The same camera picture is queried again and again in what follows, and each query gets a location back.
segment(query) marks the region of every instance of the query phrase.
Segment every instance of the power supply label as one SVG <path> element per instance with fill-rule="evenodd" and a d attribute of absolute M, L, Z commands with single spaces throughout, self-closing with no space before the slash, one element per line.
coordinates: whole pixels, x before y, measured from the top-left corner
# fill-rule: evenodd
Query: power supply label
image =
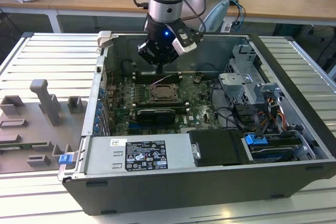
<path fill-rule="evenodd" d="M 128 172 L 168 169 L 165 142 L 126 142 L 125 169 Z"/>

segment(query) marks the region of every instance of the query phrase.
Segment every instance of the desk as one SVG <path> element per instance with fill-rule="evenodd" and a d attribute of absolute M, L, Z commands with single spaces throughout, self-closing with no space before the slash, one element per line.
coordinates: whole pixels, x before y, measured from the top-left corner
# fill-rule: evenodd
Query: desk
<path fill-rule="evenodd" d="M 336 25 L 336 0 L 239 0 L 246 9 L 247 22 Z M 8 13 L 48 15 L 53 31 L 62 32 L 58 15 L 145 17 L 132 0 L 38 0 L 20 4 L 0 0 L 0 8 Z M 226 22 L 237 16 L 231 6 Z"/>

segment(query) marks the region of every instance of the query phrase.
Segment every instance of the floor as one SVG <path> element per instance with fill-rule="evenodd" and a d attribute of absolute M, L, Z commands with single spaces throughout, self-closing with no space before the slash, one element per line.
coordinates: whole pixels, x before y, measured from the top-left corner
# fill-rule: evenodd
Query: floor
<path fill-rule="evenodd" d="M 10 19 L 20 31 L 34 31 L 40 33 L 51 33 L 52 28 L 48 17 L 45 15 L 33 14 L 10 14 Z M 66 33 L 97 33 L 100 30 L 113 31 L 141 31 L 144 18 L 125 17 L 98 17 L 100 28 L 95 28 L 91 16 L 61 16 L 60 21 Z M 248 23 L 242 25 L 240 33 L 257 33 L 258 35 L 271 36 L 275 24 L 268 23 Z M 335 29 L 326 26 L 304 26 L 300 35 L 296 38 L 298 44 L 316 60 L 324 48 L 328 45 L 336 33 Z M 10 52 L 16 40 L 20 38 L 20 33 L 10 23 L 8 19 L 3 19 L 0 24 L 0 61 Z M 336 51 L 336 40 L 327 48 L 319 60 L 323 66 L 325 60 L 331 57 Z"/>

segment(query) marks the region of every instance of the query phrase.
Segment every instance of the blue latch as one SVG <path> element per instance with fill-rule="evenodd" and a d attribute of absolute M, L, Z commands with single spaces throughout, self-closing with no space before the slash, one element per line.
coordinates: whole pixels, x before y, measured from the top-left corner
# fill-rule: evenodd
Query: blue latch
<path fill-rule="evenodd" d="M 248 134 L 247 136 L 245 136 L 245 141 L 246 141 L 247 145 L 250 145 L 250 144 L 268 144 L 265 137 L 257 138 L 257 137 L 255 137 L 255 134 Z"/>
<path fill-rule="evenodd" d="M 71 165 L 72 164 L 72 159 L 73 159 L 73 154 L 62 154 L 59 157 L 58 163 L 60 165 Z"/>

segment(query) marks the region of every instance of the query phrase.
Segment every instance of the metal slotted surface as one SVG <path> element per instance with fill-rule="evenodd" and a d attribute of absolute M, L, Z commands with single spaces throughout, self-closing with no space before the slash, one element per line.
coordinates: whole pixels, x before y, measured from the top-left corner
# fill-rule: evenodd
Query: metal slotted surface
<path fill-rule="evenodd" d="M 283 37 L 260 37 L 298 87 L 310 105 L 336 136 L 336 85 L 328 79 L 314 61 L 295 43 Z M 278 49 L 291 50 L 281 53 Z M 262 65 L 261 69 L 270 82 L 272 74 Z"/>
<path fill-rule="evenodd" d="M 46 79 L 48 91 L 58 101 L 78 95 L 88 100 L 99 53 L 97 34 L 39 34 L 24 39 L 0 76 L 0 99 L 19 95 L 24 102 L 37 101 L 29 86 Z"/>
<path fill-rule="evenodd" d="M 69 40 L 86 41 L 89 37 L 94 40 L 96 35 L 92 34 L 35 34 L 29 41 L 51 41 L 63 39 L 67 36 Z M 265 43 L 288 44 L 285 39 L 274 42 L 271 37 L 262 37 Z M 17 55 L 22 59 L 45 59 L 43 52 L 22 52 Z M 90 59 L 97 57 L 95 53 L 85 54 L 72 52 L 49 52 L 49 59 Z M 303 59 L 298 53 L 279 53 L 277 59 Z M 310 78 L 310 84 L 324 84 L 319 74 L 314 70 L 288 71 L 291 77 L 294 76 L 297 85 L 307 84 L 305 78 Z M 48 72 L 50 89 L 69 89 L 74 87 L 89 87 L 92 72 Z M 23 87 L 30 85 L 30 79 L 34 76 L 45 78 L 45 72 L 18 72 L 14 75 L 6 73 L 1 75 L 11 76 L 11 84 Z M 320 95 L 309 93 L 305 95 L 308 101 L 316 106 L 321 112 L 328 111 L 331 101 L 336 103 L 333 93 Z M 336 120 L 327 121 L 326 124 L 336 125 Z M 99 223 L 99 224 L 284 224 L 284 223 L 336 223 L 336 177 L 332 179 L 318 180 L 311 183 L 290 198 L 275 200 L 260 200 L 239 202 L 233 204 L 203 206 L 183 209 L 168 209 L 150 212 L 135 212 L 130 214 L 116 214 L 106 216 L 88 216 L 78 203 L 67 193 L 63 185 L 57 180 L 57 172 L 40 172 L 29 174 L 8 174 L 0 175 L 0 222 L 8 223 Z"/>

